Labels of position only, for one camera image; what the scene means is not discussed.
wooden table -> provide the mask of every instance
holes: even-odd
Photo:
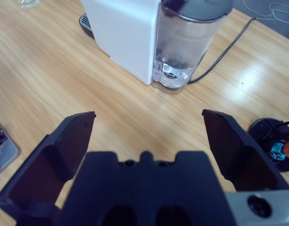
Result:
[[[169,161],[179,150],[204,150],[223,189],[233,191],[209,150],[201,112],[231,114],[244,129],[261,117],[289,120],[289,40],[254,21],[208,76],[168,95],[110,60],[82,31],[83,13],[79,0],[43,0],[32,9],[0,1],[0,122],[22,150],[0,175],[0,190],[66,116],[95,111],[89,150],[112,150],[120,160],[138,160],[150,150],[155,159]],[[195,76],[248,20],[231,13]],[[289,182],[289,173],[283,176]],[[4,225],[14,221],[0,210]]]

metal plate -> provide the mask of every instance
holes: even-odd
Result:
[[[20,154],[19,148],[11,140],[7,132],[0,125],[0,128],[3,130],[6,135],[6,139],[0,140],[0,173],[12,163]]]
[[[248,198],[252,195],[269,203],[269,217],[262,218],[251,211]],[[225,196],[238,226],[289,226],[289,190],[232,192]]]

black round stand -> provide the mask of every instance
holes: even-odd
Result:
[[[289,171],[289,158],[286,157],[284,160],[276,160],[269,155],[272,145],[275,141],[279,141],[280,134],[289,132],[287,125],[279,126],[282,121],[272,118],[262,118],[254,122],[248,133],[253,139],[260,145],[264,152],[267,153],[271,161],[276,165],[280,172]]]

water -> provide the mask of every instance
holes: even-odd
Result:
[[[18,4],[22,8],[31,8],[37,6],[41,0],[18,0]]]
[[[161,60],[154,60],[153,79],[164,86],[177,89],[184,86],[190,79],[193,68],[183,69],[175,64],[178,68],[172,67]]]

white coffee machine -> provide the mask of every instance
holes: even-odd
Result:
[[[145,84],[191,79],[232,0],[81,0],[97,45]]]

